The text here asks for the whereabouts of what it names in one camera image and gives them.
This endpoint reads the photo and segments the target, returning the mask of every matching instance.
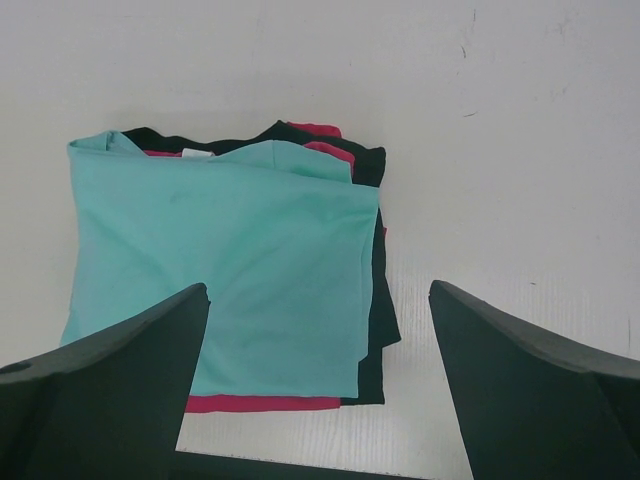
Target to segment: folded teal t-shirt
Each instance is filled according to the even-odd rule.
[[[346,163],[273,141],[149,158],[118,132],[69,155],[80,247],[63,344],[204,282],[193,395],[357,395],[378,197]]]

